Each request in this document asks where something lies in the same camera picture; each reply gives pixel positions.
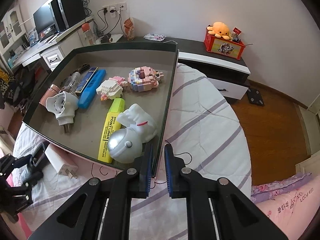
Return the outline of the white charger cube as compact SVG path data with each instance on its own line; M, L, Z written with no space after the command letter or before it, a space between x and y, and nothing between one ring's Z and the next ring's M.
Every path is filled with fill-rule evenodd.
M74 179L78 178L76 175L78 166L72 161L66 151L53 144L49 144L44 153L57 174Z

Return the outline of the yellow highlighter marker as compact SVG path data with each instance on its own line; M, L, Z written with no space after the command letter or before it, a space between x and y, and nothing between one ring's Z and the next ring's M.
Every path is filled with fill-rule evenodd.
M121 124L117 122L116 118L124 111L125 100L122 98L115 98L106 115L103 131L101 134L98 160L104 163L111 164L113 159L109 154L107 143L113 132L121 128Z

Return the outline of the white brick figure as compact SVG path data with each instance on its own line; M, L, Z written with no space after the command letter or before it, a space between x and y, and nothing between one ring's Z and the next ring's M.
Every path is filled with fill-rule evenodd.
M100 96L101 101L108 99L114 100L121 98L124 88L129 85L124 77L114 76L104 80L101 85L96 89L96 93Z

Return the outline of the orange lid water bottle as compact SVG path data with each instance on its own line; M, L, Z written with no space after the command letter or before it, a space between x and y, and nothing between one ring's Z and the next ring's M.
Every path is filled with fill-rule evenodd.
M91 45L95 45L95 36L92 32L92 29L89 25L89 23L84 23L82 26L81 26L81 29L84 33L84 37L85 37L85 42L86 42L86 45L87 46L91 46Z

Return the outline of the white plug adapter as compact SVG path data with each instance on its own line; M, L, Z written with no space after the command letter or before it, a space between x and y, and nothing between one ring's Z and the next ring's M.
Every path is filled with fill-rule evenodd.
M74 123L78 101L79 99L76 95L65 91L48 97L46 100L47 111L55 115L59 126L63 127L65 133L70 132L71 124Z

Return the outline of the black floor scale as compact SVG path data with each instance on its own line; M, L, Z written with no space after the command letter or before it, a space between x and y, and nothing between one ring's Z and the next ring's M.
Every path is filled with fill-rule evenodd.
M264 106L264 101L259 90L255 88L248 88L246 95L248 97L249 103L257 106Z

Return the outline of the white astronaut figure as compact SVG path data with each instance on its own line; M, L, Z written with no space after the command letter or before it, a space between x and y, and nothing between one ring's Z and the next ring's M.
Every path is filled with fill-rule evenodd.
M157 134L157 124L153 117L134 103L120 113L116 121L121 128L110 135L107 149L112 159L122 164L129 164L143 152L143 144Z

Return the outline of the black hair clip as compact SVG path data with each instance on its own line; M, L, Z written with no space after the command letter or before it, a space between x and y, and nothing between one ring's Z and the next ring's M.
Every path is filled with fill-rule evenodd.
M83 65L81 65L77 72L79 72L80 74L82 74L83 72L87 71L90 68L90 65L87 63L84 63Z

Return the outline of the pink cup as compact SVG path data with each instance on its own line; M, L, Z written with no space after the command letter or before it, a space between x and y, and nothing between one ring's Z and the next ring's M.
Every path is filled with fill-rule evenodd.
M40 104L43 105L44 107L46 107L46 101L48 98L50 97L53 97L57 94L59 94L60 92L60 88L55 85L55 84L52 84L48 89L47 91L45 92L45 94L43 95L43 97L41 98L40 100Z

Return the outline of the pink purple brick figure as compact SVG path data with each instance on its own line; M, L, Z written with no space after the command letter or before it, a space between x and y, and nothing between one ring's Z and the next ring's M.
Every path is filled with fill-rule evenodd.
M127 81L132 91L140 93L157 88L163 78L162 72L143 66L131 70Z

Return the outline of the blue highlighter marker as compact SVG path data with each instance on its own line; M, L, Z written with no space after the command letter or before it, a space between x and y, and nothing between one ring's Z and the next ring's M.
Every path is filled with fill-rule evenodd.
M91 80L89 81L88 85L84 89L78 101L78 107L80 109L88 109L88 107L90 106L91 102L95 97L96 89L101 85L105 75L106 75L106 70L100 69L91 78Z

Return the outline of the red storage crate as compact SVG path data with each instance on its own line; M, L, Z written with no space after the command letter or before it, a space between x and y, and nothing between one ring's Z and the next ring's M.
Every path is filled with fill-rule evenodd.
M204 46L207 52L225 55L233 59L240 60L242 53L246 46L241 42L233 42L224 40L223 38L217 38L214 35L208 34L206 31L204 38Z

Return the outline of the white glass cabinet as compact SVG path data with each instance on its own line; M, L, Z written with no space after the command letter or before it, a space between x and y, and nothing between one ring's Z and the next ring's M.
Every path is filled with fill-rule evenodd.
M4 54L25 33L20 6L16 5L1 20L1 53Z

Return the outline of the crumpled wrapper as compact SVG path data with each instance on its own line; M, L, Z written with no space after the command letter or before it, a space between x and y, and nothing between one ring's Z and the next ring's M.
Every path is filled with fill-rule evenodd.
M154 33L149 33L149 34L146 34L143 38L146 40L149 40L149 41L162 42L165 40L165 35L158 35L158 34L154 34Z

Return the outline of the orange snack bag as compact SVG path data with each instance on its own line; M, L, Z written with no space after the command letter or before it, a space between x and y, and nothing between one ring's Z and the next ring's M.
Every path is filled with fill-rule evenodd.
M129 17L124 21L124 33L128 41L132 41L135 38L133 18Z

